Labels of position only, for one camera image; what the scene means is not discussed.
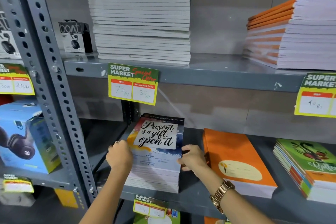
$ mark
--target bolt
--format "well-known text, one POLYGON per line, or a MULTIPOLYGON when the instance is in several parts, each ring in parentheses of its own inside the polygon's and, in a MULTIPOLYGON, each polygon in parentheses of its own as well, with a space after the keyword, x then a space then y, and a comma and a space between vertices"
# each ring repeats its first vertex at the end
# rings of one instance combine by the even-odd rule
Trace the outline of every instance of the bolt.
POLYGON ((55 72, 55 73, 58 73, 58 72, 60 71, 60 68, 57 67, 57 66, 52 66, 52 67, 51 67, 51 70, 52 70, 53 72, 55 72))
POLYGON ((31 77, 37 77, 37 75, 38 75, 37 71, 35 71, 35 70, 29 71, 29 74, 30 74, 31 77))

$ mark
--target ear cup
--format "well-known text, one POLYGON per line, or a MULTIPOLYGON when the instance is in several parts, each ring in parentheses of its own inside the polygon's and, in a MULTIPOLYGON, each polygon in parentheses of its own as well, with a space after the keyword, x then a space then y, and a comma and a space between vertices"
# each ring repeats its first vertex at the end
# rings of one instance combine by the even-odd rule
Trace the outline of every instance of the ear cup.
POLYGON ((10 42, 2 41, 1 45, 5 52, 7 52, 8 54, 13 54, 15 52, 15 48, 10 42))
POLYGON ((19 134, 13 134, 9 139, 9 149, 12 153, 22 159, 31 159, 35 155, 35 149, 31 140, 19 134))
POLYGON ((8 135, 6 131, 0 127, 0 146, 8 148, 8 135))
POLYGON ((77 40, 72 40, 71 41, 71 45, 74 49, 78 49, 80 46, 79 46, 79 43, 77 42, 77 40))

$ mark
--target hand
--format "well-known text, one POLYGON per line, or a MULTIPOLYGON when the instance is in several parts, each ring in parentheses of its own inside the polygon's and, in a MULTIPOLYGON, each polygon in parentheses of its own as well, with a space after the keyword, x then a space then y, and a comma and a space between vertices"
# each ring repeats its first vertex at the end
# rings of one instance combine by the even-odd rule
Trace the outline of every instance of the hand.
POLYGON ((199 168, 207 167, 207 163, 204 158, 203 151, 197 145, 186 145, 182 147, 183 151, 188 150, 189 152, 182 155, 182 158, 179 158, 177 162, 180 165, 185 165, 182 167, 183 171, 192 170, 197 176, 197 171, 199 168))
POLYGON ((127 141, 116 141, 113 146, 110 146, 106 160, 112 170, 121 168, 122 170, 130 172, 133 164, 133 154, 127 141))

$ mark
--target earbuds box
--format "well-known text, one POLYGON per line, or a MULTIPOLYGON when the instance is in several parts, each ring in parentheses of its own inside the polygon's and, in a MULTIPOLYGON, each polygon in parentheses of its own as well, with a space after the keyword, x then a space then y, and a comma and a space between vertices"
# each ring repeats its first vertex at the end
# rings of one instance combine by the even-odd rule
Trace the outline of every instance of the earbuds box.
POLYGON ((0 12, 0 58, 21 59, 4 12, 0 12))
POLYGON ((0 106, 0 157, 6 166, 46 174, 61 163, 36 100, 0 106))
POLYGON ((64 50, 66 52, 92 52, 89 25, 76 20, 59 22, 64 50))

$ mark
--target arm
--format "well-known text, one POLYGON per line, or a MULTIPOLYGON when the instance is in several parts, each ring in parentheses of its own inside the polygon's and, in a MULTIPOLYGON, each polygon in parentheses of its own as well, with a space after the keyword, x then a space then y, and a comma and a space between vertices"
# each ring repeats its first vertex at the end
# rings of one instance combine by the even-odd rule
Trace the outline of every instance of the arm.
POLYGON ((132 168, 133 155, 126 141, 110 146, 106 160, 111 166, 107 181, 79 224, 112 223, 124 183, 132 168))
MULTIPOLYGON (((178 163, 183 165, 182 170, 192 170, 210 194, 215 194, 223 183, 223 179, 207 166, 202 150, 197 145, 186 145, 182 147, 182 150, 189 150, 178 160, 178 163)), ((234 189, 229 189, 225 193, 220 206, 233 224, 274 224, 271 219, 250 204, 234 189)))

